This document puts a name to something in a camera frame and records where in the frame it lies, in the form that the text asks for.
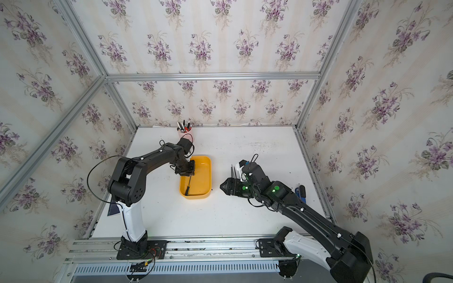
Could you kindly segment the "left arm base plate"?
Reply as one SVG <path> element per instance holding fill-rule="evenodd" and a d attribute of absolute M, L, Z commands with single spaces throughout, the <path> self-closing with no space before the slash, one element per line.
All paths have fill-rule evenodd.
<path fill-rule="evenodd" d="M 168 241 L 150 241 L 143 236 L 138 242 L 131 242 L 121 237 L 120 246 L 117 249 L 117 260 L 132 259 L 164 259 Z"/>

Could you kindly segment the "yellow plastic storage tray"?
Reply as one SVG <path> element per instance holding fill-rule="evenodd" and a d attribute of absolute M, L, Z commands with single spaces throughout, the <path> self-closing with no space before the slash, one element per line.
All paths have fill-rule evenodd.
<path fill-rule="evenodd" d="M 205 199 L 209 197 L 212 191 L 212 164 L 211 159 L 207 156 L 192 156 L 191 160 L 195 161 L 195 174 L 192 176 L 189 195 L 185 196 L 185 190 L 188 185 L 189 177 L 180 177 L 180 194 L 188 200 Z"/>

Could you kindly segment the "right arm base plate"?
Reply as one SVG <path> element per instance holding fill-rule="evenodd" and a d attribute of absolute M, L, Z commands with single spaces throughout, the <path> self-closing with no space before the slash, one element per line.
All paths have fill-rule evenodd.
<path fill-rule="evenodd" d="M 282 243 L 271 238 L 258 239 L 256 248 L 261 258 L 294 257 L 294 254 L 290 253 Z"/>

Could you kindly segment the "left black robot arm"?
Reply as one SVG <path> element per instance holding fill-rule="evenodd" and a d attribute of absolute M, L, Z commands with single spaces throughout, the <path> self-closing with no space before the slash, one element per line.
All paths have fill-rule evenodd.
<path fill-rule="evenodd" d="M 117 205 L 125 230 L 121 243 L 136 253 L 147 251 L 147 230 L 143 224 L 140 201 L 146 192 L 147 175 L 170 164 L 179 176 L 191 177 L 195 162 L 188 160 L 195 150 L 192 140 L 181 138 L 177 144 L 164 143 L 159 149 L 135 158 L 121 157 L 107 187 Z"/>

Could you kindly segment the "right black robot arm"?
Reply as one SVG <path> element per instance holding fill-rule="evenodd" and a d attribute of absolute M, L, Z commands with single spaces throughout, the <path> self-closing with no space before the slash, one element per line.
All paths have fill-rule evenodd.
<path fill-rule="evenodd" d="M 278 255 L 279 275 L 297 273 L 301 259 L 327 269 L 338 283 L 363 283 L 373 270 L 369 239 L 333 224 L 281 181 L 272 181 L 255 162 L 242 160 L 232 176 L 220 185 L 226 195 L 255 199 L 273 212 L 281 213 L 311 235 L 308 239 L 289 227 L 281 228 L 271 240 L 258 240 L 265 257 Z"/>

